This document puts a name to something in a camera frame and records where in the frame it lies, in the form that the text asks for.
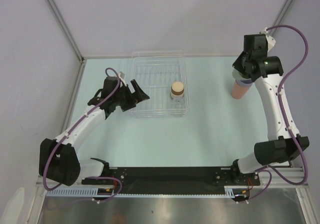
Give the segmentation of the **clear glass cup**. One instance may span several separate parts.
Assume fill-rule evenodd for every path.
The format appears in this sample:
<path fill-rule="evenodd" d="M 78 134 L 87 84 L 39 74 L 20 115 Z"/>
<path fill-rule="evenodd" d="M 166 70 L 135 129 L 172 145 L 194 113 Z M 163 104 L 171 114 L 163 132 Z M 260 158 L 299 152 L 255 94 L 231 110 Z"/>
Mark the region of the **clear glass cup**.
<path fill-rule="evenodd" d="M 175 97 L 172 99 L 172 108 L 174 110 L 183 110 L 186 108 L 185 99 L 183 97 Z"/>

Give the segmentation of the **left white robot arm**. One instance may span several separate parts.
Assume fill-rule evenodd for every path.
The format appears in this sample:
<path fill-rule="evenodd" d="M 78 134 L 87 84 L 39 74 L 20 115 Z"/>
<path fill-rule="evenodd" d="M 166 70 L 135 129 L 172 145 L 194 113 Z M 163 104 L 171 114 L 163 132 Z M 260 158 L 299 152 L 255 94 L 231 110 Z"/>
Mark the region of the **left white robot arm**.
<path fill-rule="evenodd" d="M 83 115 L 54 139 L 46 138 L 41 142 L 38 171 L 43 179 L 66 186 L 86 178 L 94 178 L 100 184 L 110 180 L 108 162 L 94 157 L 79 160 L 77 152 L 91 132 L 117 107 L 125 112 L 150 98 L 134 79 L 131 84 L 134 92 L 122 78 L 106 77 L 103 87 L 87 103 Z"/>

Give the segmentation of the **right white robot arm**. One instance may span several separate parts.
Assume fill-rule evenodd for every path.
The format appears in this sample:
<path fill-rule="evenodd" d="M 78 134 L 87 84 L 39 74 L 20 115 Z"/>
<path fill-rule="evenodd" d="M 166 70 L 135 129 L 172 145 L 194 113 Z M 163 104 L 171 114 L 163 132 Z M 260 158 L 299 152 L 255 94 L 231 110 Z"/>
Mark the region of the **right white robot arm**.
<path fill-rule="evenodd" d="M 268 138 L 257 142 L 251 154 L 233 162 L 236 169 L 230 172 L 230 178 L 237 185 L 247 181 L 250 173 L 293 161 L 310 145 L 309 138 L 301 136 L 292 118 L 283 85 L 281 60 L 268 55 L 272 45 L 274 41 L 264 33 L 245 35 L 243 51 L 232 65 L 258 90 Z"/>

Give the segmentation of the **green cup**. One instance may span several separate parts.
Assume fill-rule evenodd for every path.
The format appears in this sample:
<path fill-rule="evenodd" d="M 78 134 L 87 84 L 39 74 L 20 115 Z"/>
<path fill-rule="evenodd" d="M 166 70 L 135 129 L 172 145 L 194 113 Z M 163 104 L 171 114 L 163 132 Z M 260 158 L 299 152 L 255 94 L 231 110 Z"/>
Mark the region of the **green cup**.
<path fill-rule="evenodd" d="M 235 80 L 240 80 L 240 81 L 243 81 L 243 80 L 250 80 L 249 77 L 243 77 L 243 75 L 236 69 L 233 69 L 232 70 L 232 76 Z"/>

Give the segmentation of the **pink cup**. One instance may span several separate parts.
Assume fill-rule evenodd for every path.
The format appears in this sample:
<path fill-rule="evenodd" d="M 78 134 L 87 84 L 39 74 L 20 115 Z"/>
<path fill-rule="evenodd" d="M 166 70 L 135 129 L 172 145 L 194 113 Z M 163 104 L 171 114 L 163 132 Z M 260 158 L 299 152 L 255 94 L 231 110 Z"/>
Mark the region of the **pink cup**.
<path fill-rule="evenodd" d="M 247 93 L 247 91 L 250 89 L 251 86 L 252 86 L 251 83 L 243 83 L 241 81 L 240 82 L 235 81 L 231 91 L 231 96 L 234 99 L 239 100 Z"/>

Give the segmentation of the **purple cup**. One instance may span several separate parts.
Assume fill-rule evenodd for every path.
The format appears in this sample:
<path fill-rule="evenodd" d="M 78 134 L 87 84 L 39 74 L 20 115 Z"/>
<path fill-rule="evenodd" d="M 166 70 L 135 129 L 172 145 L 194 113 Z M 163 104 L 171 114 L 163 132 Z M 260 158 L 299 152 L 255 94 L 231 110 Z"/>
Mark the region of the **purple cup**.
<path fill-rule="evenodd" d="M 244 80 L 236 79 L 235 83 L 241 88 L 250 88 L 253 84 L 253 82 L 250 79 L 244 79 Z"/>

